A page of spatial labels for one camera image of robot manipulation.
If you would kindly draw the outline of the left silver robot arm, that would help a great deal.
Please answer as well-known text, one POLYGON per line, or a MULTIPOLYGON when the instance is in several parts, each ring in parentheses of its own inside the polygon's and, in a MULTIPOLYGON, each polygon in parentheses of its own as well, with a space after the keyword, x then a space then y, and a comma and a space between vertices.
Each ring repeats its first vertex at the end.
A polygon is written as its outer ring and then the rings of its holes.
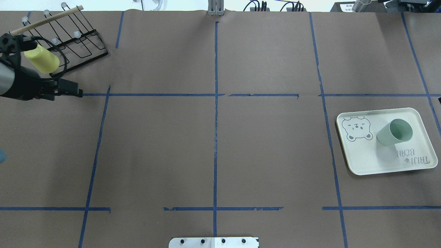
POLYGON ((44 99, 54 101, 56 96, 83 97, 83 90, 78 83, 65 79, 45 80, 40 75, 25 67, 12 69, 1 63, 1 97, 29 101, 44 99))

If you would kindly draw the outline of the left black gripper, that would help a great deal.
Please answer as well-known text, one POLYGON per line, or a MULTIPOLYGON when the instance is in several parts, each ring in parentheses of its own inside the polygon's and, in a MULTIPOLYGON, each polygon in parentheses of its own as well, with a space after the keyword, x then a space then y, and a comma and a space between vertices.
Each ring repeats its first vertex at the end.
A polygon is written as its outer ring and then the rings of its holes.
POLYGON ((55 96, 83 97, 83 90, 78 83, 65 79, 42 79, 37 72, 25 67, 14 70, 13 84, 9 89, 9 98, 29 101, 44 99, 54 101, 55 96))

